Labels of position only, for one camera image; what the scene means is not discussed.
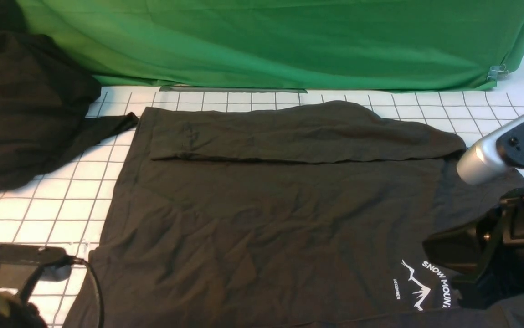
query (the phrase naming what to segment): black clothing pile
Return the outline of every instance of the black clothing pile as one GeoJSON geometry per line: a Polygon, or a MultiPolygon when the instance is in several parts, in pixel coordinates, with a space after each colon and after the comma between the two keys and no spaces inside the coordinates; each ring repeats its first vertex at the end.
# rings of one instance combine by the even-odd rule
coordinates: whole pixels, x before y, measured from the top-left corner
{"type": "MultiPolygon", "coordinates": [[[[524,295],[461,309],[426,261],[425,237],[524,186],[465,184],[464,150],[349,102],[147,108],[90,253],[106,327],[524,328],[524,295]]],[[[89,284],[65,328],[94,326],[89,284]]]]}
{"type": "Polygon", "coordinates": [[[0,0],[0,191],[52,172],[138,122],[85,118],[100,83],[47,36],[29,35],[0,0]]]}

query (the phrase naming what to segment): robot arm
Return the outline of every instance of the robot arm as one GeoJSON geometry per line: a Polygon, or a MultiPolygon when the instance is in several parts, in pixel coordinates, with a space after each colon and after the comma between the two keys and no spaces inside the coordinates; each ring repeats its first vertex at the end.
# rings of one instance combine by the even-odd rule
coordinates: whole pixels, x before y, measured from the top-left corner
{"type": "MultiPolygon", "coordinates": [[[[457,164],[471,185],[509,168],[524,168],[524,115],[479,140],[457,164]]],[[[423,246],[431,263],[461,273],[451,281],[461,307],[485,309],[524,293],[524,188],[503,195],[480,218],[431,235],[423,246]]]]}

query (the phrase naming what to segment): green cloth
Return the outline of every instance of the green cloth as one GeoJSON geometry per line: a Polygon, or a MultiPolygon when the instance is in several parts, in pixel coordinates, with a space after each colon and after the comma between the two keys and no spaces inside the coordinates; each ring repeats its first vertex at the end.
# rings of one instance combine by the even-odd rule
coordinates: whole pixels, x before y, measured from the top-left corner
{"type": "Polygon", "coordinates": [[[106,85],[487,89],[524,0],[18,0],[106,85]]]}

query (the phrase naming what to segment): white grid mat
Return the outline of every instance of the white grid mat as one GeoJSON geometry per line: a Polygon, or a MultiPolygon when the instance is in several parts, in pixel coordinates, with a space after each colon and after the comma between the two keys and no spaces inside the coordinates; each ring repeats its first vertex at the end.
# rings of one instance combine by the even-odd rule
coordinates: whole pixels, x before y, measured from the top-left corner
{"type": "MultiPolygon", "coordinates": [[[[146,106],[169,110],[250,112],[330,100],[357,102],[383,118],[417,121],[460,135],[468,145],[524,113],[524,94],[493,92],[402,93],[158,92],[152,87],[104,88],[89,116],[138,116],[146,106]]],[[[134,131],[103,141],[64,168],[19,190],[0,193],[0,242],[54,245],[87,257],[98,246],[112,190],[134,131]]],[[[78,294],[85,268],[66,282],[40,282],[33,301],[50,327],[60,327],[78,294]]]]}

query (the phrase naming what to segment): black cable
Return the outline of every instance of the black cable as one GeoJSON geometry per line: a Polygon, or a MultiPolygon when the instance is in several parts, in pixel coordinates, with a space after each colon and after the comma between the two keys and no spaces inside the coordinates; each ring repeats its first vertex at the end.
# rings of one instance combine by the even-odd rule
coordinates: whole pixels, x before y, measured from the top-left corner
{"type": "Polygon", "coordinates": [[[104,300],[102,298],[102,291],[100,291],[100,282],[98,281],[98,276],[96,276],[96,272],[94,272],[94,269],[84,259],[80,259],[79,257],[72,257],[72,261],[74,264],[81,264],[87,268],[87,274],[89,276],[92,276],[92,281],[94,284],[94,292],[96,294],[96,306],[98,307],[98,328],[103,328],[104,326],[104,300]]]}

